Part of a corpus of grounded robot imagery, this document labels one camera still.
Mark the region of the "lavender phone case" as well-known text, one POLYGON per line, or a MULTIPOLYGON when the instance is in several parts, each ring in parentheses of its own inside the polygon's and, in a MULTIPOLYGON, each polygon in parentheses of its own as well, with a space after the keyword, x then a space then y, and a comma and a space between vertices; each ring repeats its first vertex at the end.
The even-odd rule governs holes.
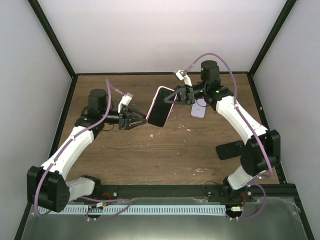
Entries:
POLYGON ((191 107, 191 116, 195 118, 204 118, 206 112, 207 103, 203 98, 199 98, 191 107))

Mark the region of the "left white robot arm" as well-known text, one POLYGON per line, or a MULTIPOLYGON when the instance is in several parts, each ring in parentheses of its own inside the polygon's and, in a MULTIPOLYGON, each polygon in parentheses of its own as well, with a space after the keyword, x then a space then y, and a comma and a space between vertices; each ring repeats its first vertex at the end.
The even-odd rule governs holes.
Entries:
POLYGON ((129 105, 133 96, 122 96, 117 109, 109 90, 93 89, 87 106, 60 148, 41 166, 32 166, 27 172, 27 200, 38 207, 56 213, 70 201, 86 197, 97 202, 102 196, 101 180, 83 175, 67 182, 68 173, 81 153, 97 138, 105 124, 118 125, 120 130, 130 130, 147 122, 146 115, 129 105))

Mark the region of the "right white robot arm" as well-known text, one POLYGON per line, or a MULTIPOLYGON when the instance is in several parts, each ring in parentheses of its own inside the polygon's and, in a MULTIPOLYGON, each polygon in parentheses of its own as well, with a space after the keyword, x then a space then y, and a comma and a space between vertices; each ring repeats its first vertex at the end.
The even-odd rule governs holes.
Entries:
POLYGON ((222 196, 232 202, 240 191, 254 179, 273 176, 273 168, 280 164, 281 137, 276 130, 269 130, 256 121, 238 102, 237 94, 221 85, 220 68, 214 60, 203 61, 200 65, 201 82, 193 84, 187 70, 174 74, 183 84, 166 95, 168 104, 191 105, 196 100, 204 101, 223 116, 239 134, 244 143, 240 166, 223 180, 222 196))

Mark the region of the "black phone case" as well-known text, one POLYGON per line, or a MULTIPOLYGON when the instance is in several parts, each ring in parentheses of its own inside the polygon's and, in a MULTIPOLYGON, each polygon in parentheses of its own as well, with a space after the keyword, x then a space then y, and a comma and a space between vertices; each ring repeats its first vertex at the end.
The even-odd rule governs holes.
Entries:
POLYGON ((243 154, 244 147, 244 142, 239 140, 218 145, 215 150, 220 160, 227 160, 241 156, 243 154))

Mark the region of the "black enclosure frame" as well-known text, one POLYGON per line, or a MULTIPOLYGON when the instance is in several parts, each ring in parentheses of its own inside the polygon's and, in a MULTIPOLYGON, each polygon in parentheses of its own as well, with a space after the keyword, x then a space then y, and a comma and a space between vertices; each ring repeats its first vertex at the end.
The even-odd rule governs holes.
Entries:
MULTIPOLYGON (((75 73, 73 67, 71 66, 70 61, 68 60, 67 55, 65 54, 65 51, 63 50, 54 30, 52 29, 40 3, 37 0, 30 0, 29 5, 31 6, 33 12, 35 13, 37 19, 39 20, 43 30, 45 31, 46 35, 48 36, 50 42, 52 43, 55 51, 57 52, 59 58, 61 59, 64 67, 66 68, 67 72, 69 73, 71 77, 71 84, 67 93, 67 97, 62 109, 61 117, 59 119, 59 123, 57 126, 57 130, 54 136, 53 144, 51 146, 51 150, 49 153, 49 156, 51 157, 54 152, 58 149, 58 143, 62 136, 63 127, 65 125, 66 119, 67 119, 67 113, 69 111, 71 100, 74 95, 74 91, 76 88, 76 83, 78 80, 78 77, 81 75, 80 73, 75 73)), ((280 32, 282 26, 284 25, 287 17, 291 13, 293 7, 295 6, 296 1, 295 0, 287 0, 281 9, 275 23, 273 24, 265 42, 263 43, 263 46, 261 47, 256 59, 253 62, 253 65, 251 66, 249 71, 244 72, 236 72, 236 74, 246 74, 248 78, 248 82, 251 88, 251 92, 253 94, 254 102, 257 107, 257 111, 260 117, 260 120, 262 123, 268 128, 268 120, 266 118, 263 105, 260 100, 260 96, 258 94, 255 81, 254 81, 254 74, 259 69, 263 59, 267 55, 270 47, 272 46, 273 42, 275 41, 278 33, 280 32)), ((313 240, 314 236, 308 221, 308 218, 306 216, 305 210, 303 208, 303 205, 301 203, 300 196, 298 194, 298 190, 296 188, 296 185, 293 183, 288 183, 287 179, 285 177, 285 173, 283 170, 283 166, 279 164, 275 167, 275 171, 277 174, 277 178, 279 181, 279 184, 265 184, 266 192, 271 194, 273 197, 293 197, 295 200, 295 203, 297 204, 297 207, 300 209, 299 218, 302 222, 303 230, 306 234, 306 237, 308 240, 313 240)))

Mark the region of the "black front mounting rail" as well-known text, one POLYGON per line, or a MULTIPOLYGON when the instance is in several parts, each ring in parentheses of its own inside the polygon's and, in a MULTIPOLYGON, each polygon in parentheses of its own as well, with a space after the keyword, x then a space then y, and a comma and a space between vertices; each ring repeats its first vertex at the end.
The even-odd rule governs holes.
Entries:
POLYGON ((245 195, 247 201, 254 197, 292 197, 297 195, 294 184, 263 184, 245 186, 231 190, 222 184, 203 185, 105 185, 96 184, 93 191, 79 190, 70 186, 43 188, 40 190, 40 201, 48 200, 50 204, 61 205, 67 200, 84 198, 86 201, 114 200, 117 198, 207 198, 209 202, 237 203, 245 195))

